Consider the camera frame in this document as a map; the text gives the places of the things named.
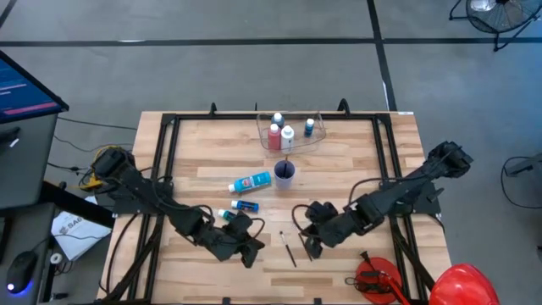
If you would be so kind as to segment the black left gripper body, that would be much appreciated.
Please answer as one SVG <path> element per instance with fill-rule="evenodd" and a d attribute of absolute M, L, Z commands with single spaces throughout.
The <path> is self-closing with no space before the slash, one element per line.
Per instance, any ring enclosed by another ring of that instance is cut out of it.
<path fill-rule="evenodd" d="M 235 254 L 241 255 L 242 249 L 250 249 L 252 236 L 248 229 L 254 220 L 239 212 L 234 220 L 217 227 L 212 223 L 213 216 L 202 213 L 202 224 L 196 231 L 196 244 L 206 248 L 218 261 L 223 262 Z"/>

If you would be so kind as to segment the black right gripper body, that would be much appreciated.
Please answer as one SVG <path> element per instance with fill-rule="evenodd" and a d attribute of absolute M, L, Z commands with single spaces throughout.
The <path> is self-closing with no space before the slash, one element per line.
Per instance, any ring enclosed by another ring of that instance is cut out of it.
<path fill-rule="evenodd" d="M 311 242 L 319 242 L 327 247 L 335 247 L 337 243 L 331 236 L 326 236 L 327 231 L 324 233 L 320 233 L 319 231 L 325 223 L 337 215 L 338 211 L 331 202 L 312 202 L 305 212 L 305 217 L 311 224 L 304 229 L 304 234 L 312 237 Z"/>

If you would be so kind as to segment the large turquoise paint bottle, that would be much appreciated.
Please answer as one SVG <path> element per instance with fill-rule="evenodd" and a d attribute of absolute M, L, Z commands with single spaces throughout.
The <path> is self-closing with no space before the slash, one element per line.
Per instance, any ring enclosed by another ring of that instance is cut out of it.
<path fill-rule="evenodd" d="M 228 185 L 230 192 L 242 193 L 271 184 L 271 176 L 268 171 L 247 176 L 236 180 Z"/>

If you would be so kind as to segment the large white paint bottle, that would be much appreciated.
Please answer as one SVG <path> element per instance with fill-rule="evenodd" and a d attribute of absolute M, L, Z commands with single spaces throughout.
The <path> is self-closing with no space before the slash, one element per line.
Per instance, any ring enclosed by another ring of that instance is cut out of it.
<path fill-rule="evenodd" d="M 295 142 L 295 131 L 290 125 L 285 125 L 281 130 L 280 148 L 282 153 L 289 154 L 293 150 Z"/>

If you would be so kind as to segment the large red paint bottle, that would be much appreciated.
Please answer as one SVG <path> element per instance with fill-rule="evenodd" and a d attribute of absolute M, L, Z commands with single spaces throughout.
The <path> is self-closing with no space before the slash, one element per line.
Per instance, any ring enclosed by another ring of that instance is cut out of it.
<path fill-rule="evenodd" d="M 281 129 L 277 124 L 271 124 L 268 129 L 268 148 L 279 151 L 281 145 Z"/>

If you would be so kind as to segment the lilac plastic cup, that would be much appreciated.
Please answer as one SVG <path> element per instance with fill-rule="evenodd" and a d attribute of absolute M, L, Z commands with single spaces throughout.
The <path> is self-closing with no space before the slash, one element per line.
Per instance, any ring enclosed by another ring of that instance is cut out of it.
<path fill-rule="evenodd" d="M 284 160 L 280 160 L 275 166 L 274 166 L 274 178 L 275 178 L 275 185 L 280 190 L 287 190 L 290 188 L 293 177 L 296 173 L 296 167 L 291 162 L 288 161 L 288 178 L 283 179 L 283 168 L 284 168 Z"/>

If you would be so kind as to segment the clear plastic bin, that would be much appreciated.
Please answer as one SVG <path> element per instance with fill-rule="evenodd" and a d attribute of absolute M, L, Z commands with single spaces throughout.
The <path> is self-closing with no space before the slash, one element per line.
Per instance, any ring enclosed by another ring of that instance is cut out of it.
<path fill-rule="evenodd" d="M 268 129 L 272 124 L 271 119 L 274 113 L 258 114 L 256 118 L 260 144 L 269 156 L 285 157 L 286 155 L 290 156 L 292 154 L 314 151 L 318 148 L 319 143 L 327 136 L 324 122 L 319 112 L 281 112 L 281 114 L 285 118 L 285 125 L 290 125 L 295 131 L 294 147 L 289 154 L 282 153 L 281 148 L 279 151 L 270 150 L 268 148 Z M 304 136 L 304 128 L 307 119 L 314 119 L 315 121 L 313 134 L 310 138 Z"/>

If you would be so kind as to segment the white printed paper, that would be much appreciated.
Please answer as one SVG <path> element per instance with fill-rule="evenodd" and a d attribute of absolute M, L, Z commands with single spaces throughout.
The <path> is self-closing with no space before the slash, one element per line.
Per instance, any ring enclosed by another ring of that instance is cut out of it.
<path fill-rule="evenodd" d="M 57 208 L 51 234 L 69 261 L 75 261 L 100 240 L 109 236 L 111 228 L 86 220 Z"/>

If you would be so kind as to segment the black desk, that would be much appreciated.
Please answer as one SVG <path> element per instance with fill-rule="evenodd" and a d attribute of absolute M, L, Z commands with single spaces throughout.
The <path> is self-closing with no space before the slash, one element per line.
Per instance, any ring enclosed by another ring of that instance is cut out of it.
<path fill-rule="evenodd" d="M 58 186 L 43 183 L 37 204 L 8 211 L 13 222 L 3 261 L 0 263 L 0 305 L 36 305 L 44 269 L 47 267 L 50 229 L 57 208 L 108 228 L 114 225 L 110 210 Z M 37 252 L 37 260 L 30 284 L 20 294 L 11 295 L 7 291 L 8 266 L 18 254 L 31 249 Z"/>

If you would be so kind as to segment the black computer mouse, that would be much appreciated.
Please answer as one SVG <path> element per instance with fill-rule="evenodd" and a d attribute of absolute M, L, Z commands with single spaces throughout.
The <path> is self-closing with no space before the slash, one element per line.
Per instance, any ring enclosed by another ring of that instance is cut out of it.
<path fill-rule="evenodd" d="M 36 262 L 37 254 L 34 251 L 21 252 L 14 258 L 6 277 L 8 293 L 20 294 L 30 286 Z"/>

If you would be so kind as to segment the grey cabinet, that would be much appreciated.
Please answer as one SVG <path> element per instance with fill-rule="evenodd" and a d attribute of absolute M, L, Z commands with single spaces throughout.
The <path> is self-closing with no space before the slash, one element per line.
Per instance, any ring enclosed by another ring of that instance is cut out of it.
<path fill-rule="evenodd" d="M 0 144 L 0 210 L 38 203 L 57 118 L 52 114 L 0 125 L 0 133 L 19 128 L 14 145 Z"/>

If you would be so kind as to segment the grey stand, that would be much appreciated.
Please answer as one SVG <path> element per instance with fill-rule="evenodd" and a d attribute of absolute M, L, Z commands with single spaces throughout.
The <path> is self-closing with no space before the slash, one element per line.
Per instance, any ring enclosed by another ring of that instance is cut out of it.
<path fill-rule="evenodd" d="M 520 162 L 505 167 L 505 173 L 509 177 L 515 177 L 522 172 L 534 169 L 542 170 L 542 152 L 532 157 L 520 158 Z"/>

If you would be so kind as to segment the blue screen computer monitor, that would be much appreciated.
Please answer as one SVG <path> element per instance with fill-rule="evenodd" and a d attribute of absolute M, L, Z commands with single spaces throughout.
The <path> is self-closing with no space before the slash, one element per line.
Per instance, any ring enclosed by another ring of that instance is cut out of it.
<path fill-rule="evenodd" d="M 68 111 L 61 97 L 0 50 L 0 125 Z"/>

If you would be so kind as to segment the black floor fan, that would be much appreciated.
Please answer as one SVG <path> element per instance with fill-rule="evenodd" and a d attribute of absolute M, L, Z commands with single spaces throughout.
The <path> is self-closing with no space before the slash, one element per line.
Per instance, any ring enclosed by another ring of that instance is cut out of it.
<path fill-rule="evenodd" d="M 448 20 L 465 19 L 478 31 L 494 36 L 493 51 L 513 42 L 542 16 L 542 0 L 457 0 Z"/>

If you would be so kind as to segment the black metal table frame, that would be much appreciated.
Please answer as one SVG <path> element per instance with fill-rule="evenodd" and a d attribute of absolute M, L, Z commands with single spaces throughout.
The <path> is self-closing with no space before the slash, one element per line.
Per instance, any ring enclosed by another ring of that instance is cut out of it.
<path fill-rule="evenodd" d="M 235 194 L 227 189 L 236 179 L 271 170 L 279 157 L 260 144 L 255 112 L 198 112 L 141 115 L 135 138 L 135 161 L 170 175 L 174 198 L 188 205 L 227 208 Z M 390 225 L 381 224 L 365 236 L 351 236 L 309 261 L 297 235 L 305 207 L 313 201 L 342 207 L 350 193 L 362 195 L 377 186 L 381 175 L 406 175 L 419 167 L 424 152 L 415 116 L 399 112 L 326 112 L 327 136 L 311 152 L 293 154 L 292 187 L 275 186 L 243 194 L 258 203 L 252 233 L 263 248 L 250 269 L 239 256 L 220 262 L 203 247 L 191 245 L 163 220 L 158 248 L 128 287 L 128 299 L 148 298 L 154 304 L 218 304 L 229 297 L 237 304 L 361 304 L 362 294 L 346 285 L 361 261 L 362 251 L 404 265 L 412 296 L 419 279 L 393 244 Z M 280 239 L 283 231 L 296 260 L 294 268 Z"/>

